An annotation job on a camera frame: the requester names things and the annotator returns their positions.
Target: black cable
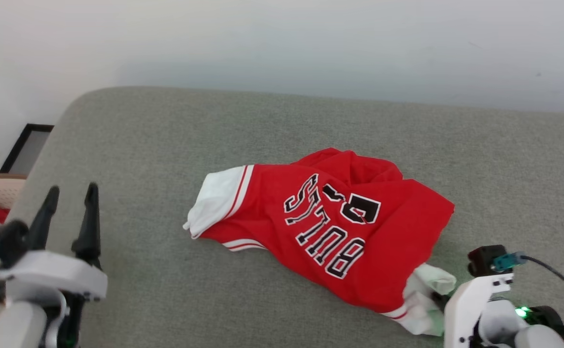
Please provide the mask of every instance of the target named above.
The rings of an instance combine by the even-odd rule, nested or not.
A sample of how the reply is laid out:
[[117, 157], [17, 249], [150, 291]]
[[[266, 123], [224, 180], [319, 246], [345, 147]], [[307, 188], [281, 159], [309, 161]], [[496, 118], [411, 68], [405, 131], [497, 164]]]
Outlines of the black cable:
[[554, 273], [554, 275], [556, 275], [557, 277], [561, 278], [561, 280], [564, 281], [564, 275], [563, 275], [563, 273], [557, 271], [557, 270], [554, 269], [551, 265], [549, 265], [549, 264], [547, 264], [547, 263], [544, 263], [544, 262], [541, 262], [540, 260], [538, 260], [538, 259], [536, 259], [536, 258], [532, 258], [531, 256], [522, 255], [520, 258], [521, 258], [521, 259], [525, 259], [525, 260], [529, 260], [529, 261], [531, 261], [531, 262], [537, 263], [538, 265], [540, 265], [540, 266], [544, 267], [545, 269], [551, 271], [552, 273]]

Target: red stripe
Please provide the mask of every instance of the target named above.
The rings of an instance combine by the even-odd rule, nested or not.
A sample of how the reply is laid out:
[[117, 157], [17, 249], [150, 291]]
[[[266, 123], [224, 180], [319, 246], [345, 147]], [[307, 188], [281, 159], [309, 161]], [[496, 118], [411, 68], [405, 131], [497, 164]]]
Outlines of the red stripe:
[[394, 317], [390, 317], [390, 318], [393, 319], [393, 320], [399, 320], [399, 319], [402, 319], [402, 317], [404, 317], [405, 315], [407, 315], [407, 313], [408, 313], [408, 311], [404, 312], [403, 315], [399, 315], [398, 317], [395, 317], [395, 318], [394, 318]]
[[239, 192], [241, 192], [241, 185], [243, 185], [243, 181], [245, 179], [245, 173], [247, 172], [247, 166], [245, 166], [244, 168], [244, 174], [241, 176], [241, 181], [239, 182], [239, 188], [237, 189], [237, 194], [235, 194], [235, 200], [232, 202], [232, 207], [231, 209], [226, 213], [226, 215], [224, 215], [224, 217], [222, 218], [222, 220], [224, 220], [225, 218], [228, 218], [228, 215], [230, 215], [231, 211], [233, 209], [235, 209], [235, 205], [237, 204], [237, 200], [239, 198]]

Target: armhole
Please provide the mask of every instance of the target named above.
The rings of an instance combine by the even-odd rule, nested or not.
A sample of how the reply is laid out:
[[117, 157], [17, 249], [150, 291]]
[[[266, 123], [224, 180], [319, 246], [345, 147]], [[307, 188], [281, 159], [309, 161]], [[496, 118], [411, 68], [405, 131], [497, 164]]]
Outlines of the armhole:
[[183, 229], [198, 238], [215, 223], [233, 216], [244, 202], [253, 165], [207, 174]]

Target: teal connector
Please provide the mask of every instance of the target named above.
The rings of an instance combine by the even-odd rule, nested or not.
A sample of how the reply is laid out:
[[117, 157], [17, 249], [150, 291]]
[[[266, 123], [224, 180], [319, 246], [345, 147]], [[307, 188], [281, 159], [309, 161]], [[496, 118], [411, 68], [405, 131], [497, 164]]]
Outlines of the teal connector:
[[503, 256], [495, 258], [492, 261], [492, 266], [495, 271], [504, 272], [508, 269], [514, 268], [515, 266], [526, 263], [527, 260], [521, 258], [521, 256], [525, 255], [526, 254], [523, 251], [516, 251], [516, 253], [505, 254]]

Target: white jersey trim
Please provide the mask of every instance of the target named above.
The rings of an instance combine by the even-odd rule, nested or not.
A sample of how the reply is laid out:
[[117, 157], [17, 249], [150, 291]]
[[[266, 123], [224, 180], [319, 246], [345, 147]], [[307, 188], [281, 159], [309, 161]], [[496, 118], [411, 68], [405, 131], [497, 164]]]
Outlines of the white jersey trim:
[[222, 243], [222, 245], [224, 245], [225, 247], [228, 247], [228, 248], [238, 247], [238, 246], [244, 245], [244, 244], [256, 244], [256, 245], [259, 245], [261, 247], [264, 247], [264, 245], [260, 244], [260, 242], [258, 242], [257, 240], [253, 240], [253, 239], [237, 239], [237, 240], [231, 240], [230, 242]]
[[407, 309], [406, 305], [403, 304], [397, 310], [388, 311], [387, 313], [381, 313], [381, 314], [386, 316], [386, 317], [390, 317], [393, 320], [396, 320], [396, 319], [402, 319], [402, 317], [404, 317], [404, 315], [406, 315], [407, 311], [408, 311], [408, 309]]
[[209, 227], [238, 211], [253, 171], [253, 165], [244, 165], [206, 176], [183, 225], [183, 229], [189, 229], [191, 238], [198, 238]]
[[267, 250], [266, 247], [260, 246], [260, 245], [254, 245], [254, 244], [246, 244], [246, 245], [242, 245], [242, 246], [238, 246], [238, 247], [230, 247], [229, 251], [241, 251], [241, 250], [245, 250], [245, 249], [264, 249]]

